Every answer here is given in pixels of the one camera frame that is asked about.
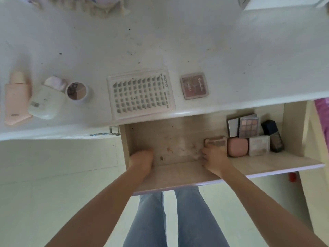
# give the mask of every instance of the person's left hand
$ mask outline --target person's left hand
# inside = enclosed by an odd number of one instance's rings
[[[152,168],[153,149],[142,150],[132,154],[129,158],[128,169],[140,170],[142,175],[146,177]]]

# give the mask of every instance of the pink fabric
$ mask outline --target pink fabric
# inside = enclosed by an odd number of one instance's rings
[[[324,138],[329,151],[329,98],[315,100],[315,106],[320,118]]]

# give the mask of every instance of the black cap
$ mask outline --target black cap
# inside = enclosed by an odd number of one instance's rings
[[[279,131],[274,120],[266,120],[261,124],[261,127],[265,135],[272,135]]]

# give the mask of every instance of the jeans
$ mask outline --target jeans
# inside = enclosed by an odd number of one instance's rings
[[[198,187],[175,190],[179,247],[229,247]],[[140,196],[123,247],[167,247],[163,193]]]

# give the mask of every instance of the white floor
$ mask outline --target white floor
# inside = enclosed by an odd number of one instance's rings
[[[121,138],[0,142],[0,246],[44,246],[85,203],[124,170]],[[253,179],[310,227],[300,183],[287,174]],[[200,187],[231,247],[267,246],[232,190]],[[176,198],[165,192],[168,246],[177,246]],[[106,246],[122,246],[138,207],[132,197]]]

